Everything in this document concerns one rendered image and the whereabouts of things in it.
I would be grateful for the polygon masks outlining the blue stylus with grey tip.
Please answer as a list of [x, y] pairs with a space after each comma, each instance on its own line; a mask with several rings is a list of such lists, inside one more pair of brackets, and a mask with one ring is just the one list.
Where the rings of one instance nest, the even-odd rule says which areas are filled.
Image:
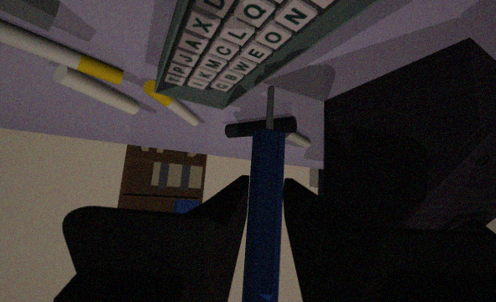
[[274, 90], [266, 129], [253, 132], [242, 302], [278, 302], [285, 134], [273, 129]]

